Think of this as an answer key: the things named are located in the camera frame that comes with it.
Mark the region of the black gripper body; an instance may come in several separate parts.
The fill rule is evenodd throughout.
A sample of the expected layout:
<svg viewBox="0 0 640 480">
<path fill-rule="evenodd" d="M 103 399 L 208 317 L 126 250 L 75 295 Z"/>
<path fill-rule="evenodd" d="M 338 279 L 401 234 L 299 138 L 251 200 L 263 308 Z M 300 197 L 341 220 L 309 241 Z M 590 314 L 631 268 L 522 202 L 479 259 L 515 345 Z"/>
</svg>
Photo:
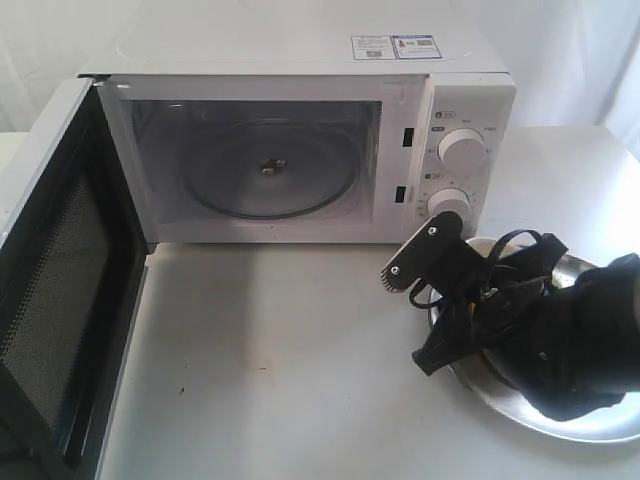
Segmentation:
<svg viewBox="0 0 640 480">
<path fill-rule="evenodd" d="M 500 351 L 515 374 L 569 380 L 573 374 L 566 347 L 574 295 L 561 292 L 551 280 L 568 249 L 555 235 L 535 232 L 532 245 L 498 259 L 514 236 L 504 235 L 489 257 L 471 261 L 454 258 L 467 247 L 460 240 L 435 262 L 434 286 L 443 299 L 434 330 L 466 341 L 465 357 Z"/>
</svg>

